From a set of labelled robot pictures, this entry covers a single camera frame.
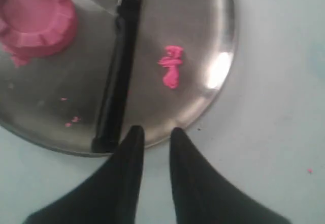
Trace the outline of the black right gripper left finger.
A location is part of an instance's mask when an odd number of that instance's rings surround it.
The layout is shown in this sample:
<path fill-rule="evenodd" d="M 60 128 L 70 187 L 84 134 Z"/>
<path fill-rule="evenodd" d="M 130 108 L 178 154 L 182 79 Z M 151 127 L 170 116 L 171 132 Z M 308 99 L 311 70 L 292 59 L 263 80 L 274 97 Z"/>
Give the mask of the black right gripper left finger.
<path fill-rule="evenodd" d="M 143 173 L 144 130 L 132 126 L 115 153 L 88 179 L 25 223 L 135 223 Z"/>

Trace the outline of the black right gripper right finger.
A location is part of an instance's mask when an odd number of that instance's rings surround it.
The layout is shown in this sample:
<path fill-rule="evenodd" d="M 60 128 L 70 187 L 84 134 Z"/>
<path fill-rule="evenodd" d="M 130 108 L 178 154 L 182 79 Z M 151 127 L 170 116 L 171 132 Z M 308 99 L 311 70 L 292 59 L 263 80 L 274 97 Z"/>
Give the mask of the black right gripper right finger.
<path fill-rule="evenodd" d="M 170 137 L 170 176 L 177 223 L 289 223 L 220 175 L 179 127 Z"/>

